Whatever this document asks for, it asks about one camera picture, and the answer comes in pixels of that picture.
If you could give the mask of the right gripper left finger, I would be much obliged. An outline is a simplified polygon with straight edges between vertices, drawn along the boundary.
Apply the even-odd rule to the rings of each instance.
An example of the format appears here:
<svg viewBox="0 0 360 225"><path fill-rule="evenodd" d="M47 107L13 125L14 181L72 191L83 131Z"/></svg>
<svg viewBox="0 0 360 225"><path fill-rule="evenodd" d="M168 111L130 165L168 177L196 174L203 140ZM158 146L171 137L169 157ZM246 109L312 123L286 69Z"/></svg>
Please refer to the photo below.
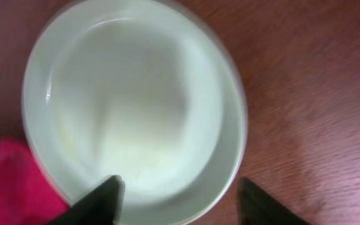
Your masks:
<svg viewBox="0 0 360 225"><path fill-rule="evenodd" d="M111 176L47 225L116 225L123 196L123 180Z"/></svg>

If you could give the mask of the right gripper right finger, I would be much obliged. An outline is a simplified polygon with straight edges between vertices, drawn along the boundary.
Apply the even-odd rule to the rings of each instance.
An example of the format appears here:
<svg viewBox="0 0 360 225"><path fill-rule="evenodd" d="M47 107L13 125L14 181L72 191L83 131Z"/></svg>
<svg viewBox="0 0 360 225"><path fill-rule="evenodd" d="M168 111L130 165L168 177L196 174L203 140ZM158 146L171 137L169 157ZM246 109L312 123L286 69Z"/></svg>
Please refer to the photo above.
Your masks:
<svg viewBox="0 0 360 225"><path fill-rule="evenodd" d="M239 182L237 196L241 225L309 225L246 177Z"/></svg>

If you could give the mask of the green plate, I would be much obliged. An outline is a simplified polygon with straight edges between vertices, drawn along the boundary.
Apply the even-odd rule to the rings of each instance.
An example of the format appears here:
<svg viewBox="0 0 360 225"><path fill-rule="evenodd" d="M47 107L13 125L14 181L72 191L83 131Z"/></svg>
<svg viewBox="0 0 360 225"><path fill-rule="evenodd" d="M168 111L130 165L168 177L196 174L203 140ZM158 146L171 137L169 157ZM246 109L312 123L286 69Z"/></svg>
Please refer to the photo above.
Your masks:
<svg viewBox="0 0 360 225"><path fill-rule="evenodd" d="M74 1L39 35L22 85L26 137L75 204L111 175L121 224L189 224L224 196L248 133L238 70L174 1Z"/></svg>

